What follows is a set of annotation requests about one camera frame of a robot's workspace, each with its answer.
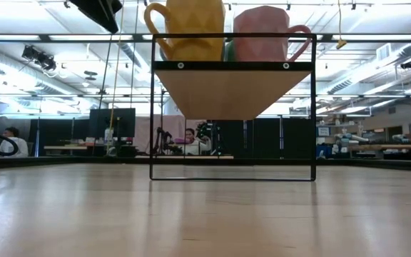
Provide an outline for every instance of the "wooden shelf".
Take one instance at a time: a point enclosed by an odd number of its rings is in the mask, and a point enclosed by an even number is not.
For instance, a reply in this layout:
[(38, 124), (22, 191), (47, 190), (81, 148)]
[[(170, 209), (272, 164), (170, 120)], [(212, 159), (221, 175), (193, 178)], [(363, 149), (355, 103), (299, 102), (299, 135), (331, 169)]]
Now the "wooden shelf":
[(301, 82), (310, 62), (157, 61), (156, 75), (187, 119), (252, 120)]

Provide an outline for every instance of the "floor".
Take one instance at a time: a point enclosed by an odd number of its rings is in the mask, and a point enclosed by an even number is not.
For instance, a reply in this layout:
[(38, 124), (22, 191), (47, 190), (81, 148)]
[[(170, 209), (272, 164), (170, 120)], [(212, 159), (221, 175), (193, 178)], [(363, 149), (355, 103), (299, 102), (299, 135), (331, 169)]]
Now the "floor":
[(0, 256), (411, 257), (411, 171), (319, 167), (316, 183), (294, 183), (150, 182), (134, 165), (0, 170)]

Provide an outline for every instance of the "white shirt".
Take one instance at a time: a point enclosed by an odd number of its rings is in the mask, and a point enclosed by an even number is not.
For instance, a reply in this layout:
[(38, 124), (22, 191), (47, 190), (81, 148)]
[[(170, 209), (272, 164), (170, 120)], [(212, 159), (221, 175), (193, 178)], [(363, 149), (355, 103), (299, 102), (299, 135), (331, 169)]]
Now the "white shirt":
[[(26, 141), (21, 138), (10, 137), (12, 141), (14, 141), (17, 146), (19, 147), (19, 151), (15, 153), (13, 156), (4, 156), (4, 157), (28, 157), (28, 146), (26, 145)], [(14, 150), (14, 147), (6, 140), (3, 140), (0, 145), (0, 151), (3, 153), (10, 153)]]
[(193, 143), (185, 145), (185, 154), (199, 155), (199, 151), (210, 151), (212, 149), (210, 140), (206, 140), (205, 143), (195, 138)]

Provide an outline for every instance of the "person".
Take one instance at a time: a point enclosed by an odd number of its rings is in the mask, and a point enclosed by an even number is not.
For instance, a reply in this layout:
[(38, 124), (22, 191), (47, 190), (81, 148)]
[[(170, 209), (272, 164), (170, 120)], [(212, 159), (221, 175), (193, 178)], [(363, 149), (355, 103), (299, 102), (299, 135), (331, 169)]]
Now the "person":
[[(22, 138), (19, 138), (19, 130), (14, 127), (6, 128), (3, 132), (3, 136), (11, 139), (14, 141), (17, 146), (19, 146), (19, 151), (15, 153), (13, 156), (7, 156), (7, 157), (28, 157), (28, 146), (26, 145), (26, 141), (23, 140)], [(12, 146), (11, 143), (9, 143), (6, 140), (3, 140), (0, 145), (0, 151), (4, 153), (10, 153), (14, 150), (14, 147)]]
[(185, 150), (183, 146), (180, 146), (182, 151), (188, 155), (199, 155), (202, 151), (210, 151), (212, 149), (212, 144), (208, 136), (203, 136), (202, 138), (195, 137), (195, 131), (192, 128), (187, 128), (185, 130)]

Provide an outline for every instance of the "mug handle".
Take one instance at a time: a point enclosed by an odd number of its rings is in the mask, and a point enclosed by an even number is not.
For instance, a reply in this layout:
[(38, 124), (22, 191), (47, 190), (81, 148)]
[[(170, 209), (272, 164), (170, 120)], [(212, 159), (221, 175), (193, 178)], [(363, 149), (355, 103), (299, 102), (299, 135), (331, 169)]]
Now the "mug handle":
[[(304, 25), (292, 26), (291, 28), (288, 28), (287, 33), (295, 33), (297, 31), (301, 31), (306, 34), (312, 33), (312, 31)], [(308, 44), (310, 44), (310, 41), (312, 41), (312, 39), (307, 39), (305, 43), (300, 47), (300, 49), (297, 52), (295, 52), (288, 61), (295, 61), (307, 49)]]
[[(148, 30), (152, 33), (152, 34), (159, 34), (158, 29), (156, 29), (155, 25), (153, 24), (151, 17), (150, 17), (150, 13), (152, 11), (157, 11), (158, 13), (160, 13), (161, 15), (164, 16), (164, 19), (166, 21), (169, 21), (169, 19), (171, 18), (171, 12), (169, 11), (169, 9), (159, 3), (151, 3), (147, 6), (146, 10), (143, 13), (143, 19), (146, 22), (147, 28)], [(168, 42), (165, 39), (158, 39), (157, 40), (158, 44), (160, 45), (161, 49), (163, 49), (164, 54), (166, 55), (167, 59), (171, 59), (172, 55), (173, 55), (173, 49), (172, 46), (170, 46), (168, 44)]]

